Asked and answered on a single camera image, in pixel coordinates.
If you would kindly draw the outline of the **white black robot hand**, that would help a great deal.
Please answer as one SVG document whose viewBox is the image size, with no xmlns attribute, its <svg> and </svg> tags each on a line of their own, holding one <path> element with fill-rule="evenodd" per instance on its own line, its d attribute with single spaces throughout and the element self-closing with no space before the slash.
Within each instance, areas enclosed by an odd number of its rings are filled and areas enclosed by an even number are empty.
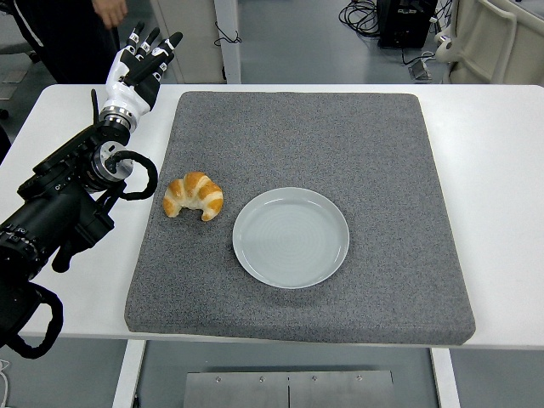
<svg viewBox="0 0 544 408">
<path fill-rule="evenodd" d="M 155 46 L 153 42 L 160 30 L 154 28 L 147 37 L 141 37 L 144 28 L 142 22 L 133 28 L 125 46 L 116 54 L 106 80 L 108 99 L 104 108 L 119 108 L 136 120 L 153 109 L 162 76 L 183 39 L 177 31 Z"/>
</svg>

